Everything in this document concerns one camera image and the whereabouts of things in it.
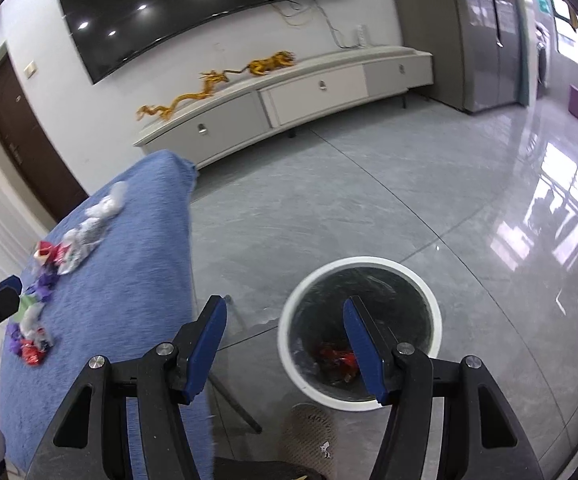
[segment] trash can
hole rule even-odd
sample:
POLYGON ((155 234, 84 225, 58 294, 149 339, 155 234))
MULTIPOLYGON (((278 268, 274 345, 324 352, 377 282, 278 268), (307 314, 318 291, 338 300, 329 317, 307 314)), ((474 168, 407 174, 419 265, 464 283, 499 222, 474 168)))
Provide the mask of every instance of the trash can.
POLYGON ((335 410, 380 407, 367 393, 343 325, 342 305, 359 296, 376 323, 400 342, 436 357, 442 319, 427 284, 405 266, 373 256, 326 264, 291 293, 278 325, 278 352, 285 371, 308 397, 335 410))

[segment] metal bolt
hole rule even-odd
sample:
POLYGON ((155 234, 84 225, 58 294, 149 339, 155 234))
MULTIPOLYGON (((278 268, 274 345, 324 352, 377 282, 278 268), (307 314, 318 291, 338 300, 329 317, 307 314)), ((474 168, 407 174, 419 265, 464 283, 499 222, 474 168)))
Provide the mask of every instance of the metal bolt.
POLYGON ((476 357, 475 355, 467 355, 464 359, 464 362, 469 368, 478 369, 482 366, 482 359, 476 357))
POLYGON ((398 343, 396 350, 402 355, 411 355, 416 351, 411 343, 398 343))
POLYGON ((173 345, 171 343, 160 343, 156 347, 156 353, 158 355, 169 355, 173 352, 173 345))
POLYGON ((105 364, 105 358, 102 355, 94 355, 89 361, 90 368, 94 370, 100 368, 103 364, 105 364))

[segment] door handle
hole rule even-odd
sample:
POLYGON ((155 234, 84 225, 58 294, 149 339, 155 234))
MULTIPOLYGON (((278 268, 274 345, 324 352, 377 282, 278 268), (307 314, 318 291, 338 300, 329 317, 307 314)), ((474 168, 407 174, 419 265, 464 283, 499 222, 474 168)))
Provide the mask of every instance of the door handle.
POLYGON ((9 149, 10 149, 10 152, 12 152, 13 158, 16 159, 16 162, 18 162, 18 164, 22 165, 22 157, 20 156, 20 153, 18 152, 18 146, 14 146, 14 144, 10 142, 9 149))

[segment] light switch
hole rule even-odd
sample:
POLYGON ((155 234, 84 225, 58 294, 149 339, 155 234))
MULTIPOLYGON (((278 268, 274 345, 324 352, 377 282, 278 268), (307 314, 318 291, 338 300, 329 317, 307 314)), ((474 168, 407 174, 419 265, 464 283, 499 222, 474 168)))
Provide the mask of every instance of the light switch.
POLYGON ((36 73, 36 64, 35 62, 32 61, 25 67, 25 75, 27 76, 27 79, 29 79, 35 73, 36 73))

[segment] refrigerator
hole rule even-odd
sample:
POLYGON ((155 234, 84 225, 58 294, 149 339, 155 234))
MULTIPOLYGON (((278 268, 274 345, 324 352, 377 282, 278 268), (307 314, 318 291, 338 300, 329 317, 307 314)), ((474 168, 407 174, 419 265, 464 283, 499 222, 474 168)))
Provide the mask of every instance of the refrigerator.
POLYGON ((434 55, 424 90, 458 110, 517 102, 521 0, 395 0, 403 44, 434 55))

